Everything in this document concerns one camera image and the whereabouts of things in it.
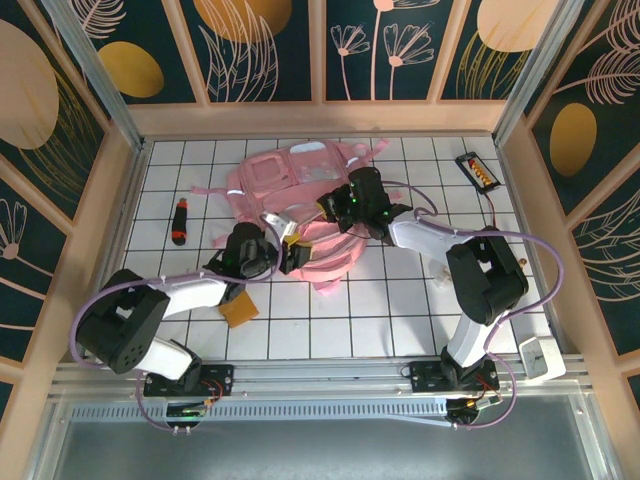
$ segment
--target pink backpack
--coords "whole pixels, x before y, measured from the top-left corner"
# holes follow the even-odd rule
[[[279,148],[243,160],[227,177],[227,190],[206,190],[226,195],[239,222],[263,227],[260,215],[286,212],[299,224],[300,242],[311,243],[311,259],[289,275],[313,283],[328,294],[364,252],[369,236],[356,226],[340,233],[337,224],[319,218],[316,201],[349,182],[349,172],[369,164],[387,140],[371,150],[364,144],[349,145],[313,140]],[[205,193],[194,188],[193,193]]]

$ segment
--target orange sponge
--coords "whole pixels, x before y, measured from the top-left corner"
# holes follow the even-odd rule
[[[258,316],[258,309],[249,294],[244,291],[231,302],[218,307],[218,311],[227,319],[229,328],[235,328]]]

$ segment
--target wooden frame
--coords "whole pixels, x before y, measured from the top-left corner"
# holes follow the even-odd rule
[[[587,364],[596,397],[608,427],[609,434],[624,470],[631,476],[640,471],[640,415],[635,401],[631,402],[624,372],[640,369],[639,352],[617,355],[600,306],[593,294],[591,282],[573,240],[572,229],[576,220],[564,215],[531,129],[523,117],[503,147],[514,191],[523,206],[529,231],[549,241],[565,263],[565,285],[553,301],[561,336],[566,338],[571,351],[580,352]],[[638,149],[629,154],[598,186],[598,194],[590,196],[589,208],[628,178],[640,165]],[[557,268],[545,253],[539,256],[547,285],[555,282]]]
[[[0,434],[2,478],[22,478],[51,380],[68,349],[71,321],[101,273],[109,228],[120,212],[132,161],[125,138],[112,127],[94,163],[25,358],[20,365],[0,363],[0,374],[20,381],[12,393],[10,421]]]

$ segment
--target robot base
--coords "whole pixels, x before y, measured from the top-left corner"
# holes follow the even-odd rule
[[[197,375],[197,380],[191,389],[185,389],[180,382],[173,382],[162,375],[150,373],[144,385],[144,396],[147,398],[210,397],[212,388],[216,397],[231,394],[233,365],[201,365],[194,373]],[[222,392],[219,391],[218,385],[222,387]]]
[[[420,360],[409,364],[409,378],[414,393],[482,392],[481,378],[495,391],[500,390],[496,366],[487,357],[469,368],[461,369],[446,360]]]

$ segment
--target wall panel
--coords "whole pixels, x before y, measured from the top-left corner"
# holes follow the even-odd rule
[[[15,2],[0,35],[0,158],[73,219],[104,131]]]

